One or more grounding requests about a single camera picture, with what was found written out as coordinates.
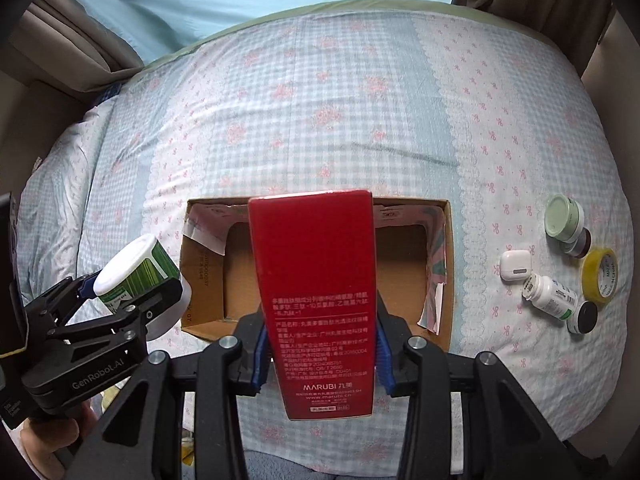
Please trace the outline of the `person's left hand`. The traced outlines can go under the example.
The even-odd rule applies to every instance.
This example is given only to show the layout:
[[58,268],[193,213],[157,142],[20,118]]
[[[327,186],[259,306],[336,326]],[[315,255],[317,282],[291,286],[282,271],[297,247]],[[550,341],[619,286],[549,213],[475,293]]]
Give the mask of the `person's left hand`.
[[33,422],[27,419],[21,430],[21,442],[32,466],[45,479],[62,479],[65,468],[55,453],[85,438],[96,426],[96,413],[90,402],[81,404],[72,418]]

